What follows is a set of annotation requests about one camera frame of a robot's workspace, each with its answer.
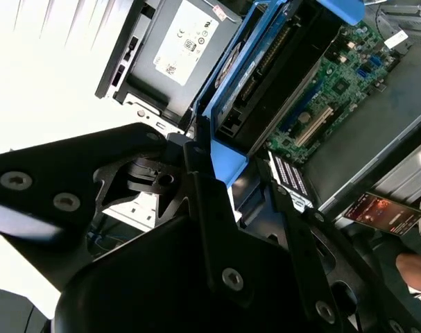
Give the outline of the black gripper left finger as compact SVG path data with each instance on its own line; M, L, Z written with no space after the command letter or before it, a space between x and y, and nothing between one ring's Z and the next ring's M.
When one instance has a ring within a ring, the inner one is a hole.
M0 154L0 233L69 250L94 217L142 192L157 195L160 227L179 217L198 225L208 287L243 304L238 229L226 186L216 179L206 132L181 145L134 123Z

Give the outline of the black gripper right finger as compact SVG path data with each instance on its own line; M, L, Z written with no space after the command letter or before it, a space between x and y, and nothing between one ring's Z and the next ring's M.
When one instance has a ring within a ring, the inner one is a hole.
M261 189L284 229L287 253L311 332L421 332L421 324L317 210L299 213L290 193L257 160Z

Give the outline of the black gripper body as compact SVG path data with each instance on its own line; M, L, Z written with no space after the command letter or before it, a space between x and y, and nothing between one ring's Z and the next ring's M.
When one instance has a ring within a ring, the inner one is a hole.
M306 332L287 252L235 233L243 304L207 284L198 225L179 217L78 272L58 302L55 332Z

